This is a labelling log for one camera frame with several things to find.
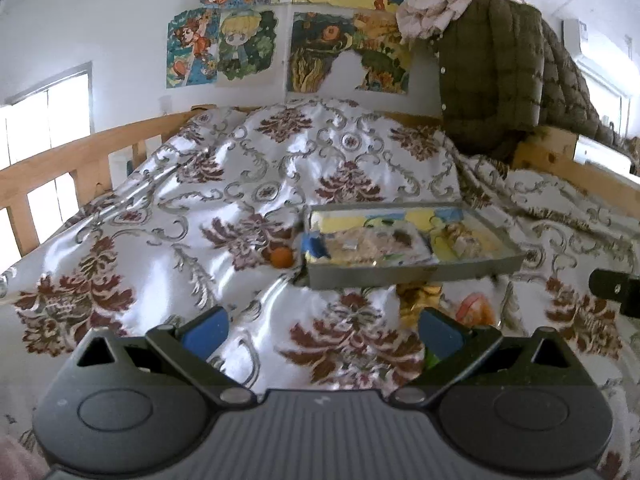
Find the orange snack packet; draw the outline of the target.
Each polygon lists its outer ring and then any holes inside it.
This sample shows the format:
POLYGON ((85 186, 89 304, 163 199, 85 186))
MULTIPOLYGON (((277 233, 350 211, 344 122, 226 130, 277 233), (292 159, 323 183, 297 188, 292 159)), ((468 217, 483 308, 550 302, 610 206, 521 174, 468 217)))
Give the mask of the orange snack packet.
POLYGON ((495 310, 481 292, 472 292, 466 296, 454 312, 454 319, 466 327, 498 326, 495 310))

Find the gold foil snack packet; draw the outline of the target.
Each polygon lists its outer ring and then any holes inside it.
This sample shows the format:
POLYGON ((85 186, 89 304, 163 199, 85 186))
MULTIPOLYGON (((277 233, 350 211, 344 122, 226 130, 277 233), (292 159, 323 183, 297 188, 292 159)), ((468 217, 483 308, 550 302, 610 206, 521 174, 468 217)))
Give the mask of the gold foil snack packet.
POLYGON ((399 299, 400 324, 405 328, 416 328, 422 311, 439 308, 442 286, 434 284, 399 284, 396 286, 399 299))

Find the orange tangerine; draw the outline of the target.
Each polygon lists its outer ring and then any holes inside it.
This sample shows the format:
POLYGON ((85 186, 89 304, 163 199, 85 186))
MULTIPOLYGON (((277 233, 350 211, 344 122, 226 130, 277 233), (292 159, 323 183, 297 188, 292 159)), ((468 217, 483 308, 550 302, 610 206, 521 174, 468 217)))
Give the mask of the orange tangerine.
POLYGON ((273 248, 269 261, 276 269, 288 269, 295 263, 294 252, 286 246, 273 248))

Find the green stick snack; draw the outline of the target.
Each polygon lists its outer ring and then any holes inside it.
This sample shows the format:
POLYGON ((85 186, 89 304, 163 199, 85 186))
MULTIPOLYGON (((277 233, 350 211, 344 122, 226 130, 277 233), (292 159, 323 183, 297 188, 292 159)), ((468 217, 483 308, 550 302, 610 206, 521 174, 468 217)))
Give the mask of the green stick snack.
POLYGON ((440 362, 439 357, 436 356, 436 354, 430 348, 426 348, 425 356, 424 356, 424 368, 426 370, 430 370, 431 368, 435 367, 439 362, 440 362))

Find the white labelled snack packet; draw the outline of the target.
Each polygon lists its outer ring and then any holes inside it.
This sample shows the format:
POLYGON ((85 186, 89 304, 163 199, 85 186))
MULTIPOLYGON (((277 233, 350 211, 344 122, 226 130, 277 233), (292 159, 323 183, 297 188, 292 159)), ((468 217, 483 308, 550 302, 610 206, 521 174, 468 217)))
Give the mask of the white labelled snack packet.
POLYGON ((436 260, 433 249, 416 227, 387 222, 374 227, 376 258, 388 266, 413 266, 436 260))

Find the white floral bedspread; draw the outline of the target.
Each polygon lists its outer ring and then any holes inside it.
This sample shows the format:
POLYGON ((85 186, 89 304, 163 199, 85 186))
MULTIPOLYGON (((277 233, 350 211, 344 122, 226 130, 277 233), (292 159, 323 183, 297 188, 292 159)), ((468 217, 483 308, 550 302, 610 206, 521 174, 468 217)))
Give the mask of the white floral bedspread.
POLYGON ((463 202, 525 252, 510 276, 441 284, 454 318, 484 294, 509 335, 555 328, 614 414, 599 471, 639 474, 639 325, 593 297, 597 268, 637 273, 639 223, 569 183, 466 157, 440 131, 416 130, 342 101, 300 101, 190 119, 123 184, 1 275, 1 474, 48 467, 32 411, 83 336, 141 335, 212 307, 231 318, 214 362, 255 391, 391 392, 425 351, 400 324, 396 287, 313 290, 274 268, 297 249, 318 204, 463 202))

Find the beige cracker packet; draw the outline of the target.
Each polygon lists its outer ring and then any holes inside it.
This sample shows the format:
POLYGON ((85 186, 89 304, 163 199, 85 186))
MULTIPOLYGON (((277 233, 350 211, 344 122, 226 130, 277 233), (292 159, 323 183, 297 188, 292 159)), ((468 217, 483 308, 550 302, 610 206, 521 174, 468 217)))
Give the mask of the beige cracker packet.
POLYGON ((383 257, 375 232, 367 228, 324 234, 323 244, 336 262, 365 263, 383 257))

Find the grey metal tray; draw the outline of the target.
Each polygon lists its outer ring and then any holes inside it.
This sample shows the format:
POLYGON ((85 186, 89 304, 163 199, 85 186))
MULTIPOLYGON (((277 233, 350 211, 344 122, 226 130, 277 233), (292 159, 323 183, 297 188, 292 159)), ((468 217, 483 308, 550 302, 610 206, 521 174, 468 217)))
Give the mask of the grey metal tray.
POLYGON ((388 266, 380 260, 341 263, 303 259, 313 289, 388 287, 413 282, 450 282, 511 274, 521 269, 524 252, 503 232, 462 203, 332 204, 306 209, 305 231, 322 234, 387 222, 413 224, 436 260, 388 266))

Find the olive quilted jacket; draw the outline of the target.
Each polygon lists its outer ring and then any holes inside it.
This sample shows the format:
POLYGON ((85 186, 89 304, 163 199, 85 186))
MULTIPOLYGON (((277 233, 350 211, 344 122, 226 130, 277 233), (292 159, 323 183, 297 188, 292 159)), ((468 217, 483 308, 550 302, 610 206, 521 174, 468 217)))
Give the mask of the olive quilted jacket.
POLYGON ((460 153, 512 162, 539 126, 620 147, 582 72, 533 6, 473 0, 436 50, 442 125, 460 153))

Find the white air conditioner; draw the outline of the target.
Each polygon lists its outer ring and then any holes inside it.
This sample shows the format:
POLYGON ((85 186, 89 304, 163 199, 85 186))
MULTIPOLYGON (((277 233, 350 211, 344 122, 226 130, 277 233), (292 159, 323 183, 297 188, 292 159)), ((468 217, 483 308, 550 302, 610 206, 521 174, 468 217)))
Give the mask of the white air conditioner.
POLYGON ((608 40, 593 27, 569 18, 562 23, 563 44, 573 56, 595 58, 608 50, 608 40))

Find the window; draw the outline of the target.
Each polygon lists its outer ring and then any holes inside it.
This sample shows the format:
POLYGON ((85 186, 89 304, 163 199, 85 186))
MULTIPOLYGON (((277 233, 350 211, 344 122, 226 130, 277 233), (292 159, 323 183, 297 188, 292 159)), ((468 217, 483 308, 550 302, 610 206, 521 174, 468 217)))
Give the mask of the window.
MULTIPOLYGON (((1 104, 1 167, 93 133, 92 64, 73 67, 1 104)), ((37 240, 78 211, 73 178, 62 174, 27 193, 37 240)))

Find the anime character poster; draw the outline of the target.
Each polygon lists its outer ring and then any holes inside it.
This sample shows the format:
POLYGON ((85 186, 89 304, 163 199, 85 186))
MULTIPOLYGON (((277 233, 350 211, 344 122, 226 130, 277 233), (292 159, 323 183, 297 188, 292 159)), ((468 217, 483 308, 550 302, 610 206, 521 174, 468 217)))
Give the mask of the anime character poster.
POLYGON ((167 26, 166 87, 265 87, 282 77, 284 14, 198 8, 167 26))

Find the yellow green landscape poster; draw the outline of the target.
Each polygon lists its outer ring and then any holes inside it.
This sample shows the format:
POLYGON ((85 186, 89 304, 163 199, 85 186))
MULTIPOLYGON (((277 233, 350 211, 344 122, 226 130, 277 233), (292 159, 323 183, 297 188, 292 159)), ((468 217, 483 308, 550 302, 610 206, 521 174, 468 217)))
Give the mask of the yellow green landscape poster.
POLYGON ((408 92, 411 54, 401 42, 396 18, 383 11, 294 13, 288 91, 319 91, 343 54, 352 54, 362 71, 358 90, 408 92))

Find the pink floral cloth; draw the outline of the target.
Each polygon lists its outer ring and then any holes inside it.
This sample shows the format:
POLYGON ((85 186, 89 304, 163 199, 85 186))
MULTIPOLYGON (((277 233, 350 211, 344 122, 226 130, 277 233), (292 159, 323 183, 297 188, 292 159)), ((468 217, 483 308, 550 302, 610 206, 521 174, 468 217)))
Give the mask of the pink floral cloth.
MULTIPOLYGON (((457 21, 474 0, 402 0, 396 10, 396 22, 402 44, 440 36, 457 21)), ((525 0, 510 0, 524 3, 525 0)))

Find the wooden bed frame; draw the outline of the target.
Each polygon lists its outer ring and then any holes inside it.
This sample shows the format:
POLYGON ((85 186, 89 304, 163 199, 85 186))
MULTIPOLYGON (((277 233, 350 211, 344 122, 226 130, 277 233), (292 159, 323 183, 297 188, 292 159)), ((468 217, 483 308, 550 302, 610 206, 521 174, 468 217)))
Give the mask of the wooden bed frame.
MULTIPOLYGON (((146 140, 159 136, 166 141, 190 118, 215 107, 214 104, 195 105, 188 112, 104 130, 2 169, 1 209, 8 214, 20 255, 24 257, 40 245, 28 202, 30 192, 63 174, 69 174, 74 180, 78 203, 84 206, 112 189, 108 156, 123 148, 131 148, 134 166, 139 167, 146 159, 146 140)), ((518 146, 512 167, 552 174, 637 219, 639 185, 613 171, 575 162, 577 143, 578 135, 575 133, 555 127, 539 127, 518 146)))

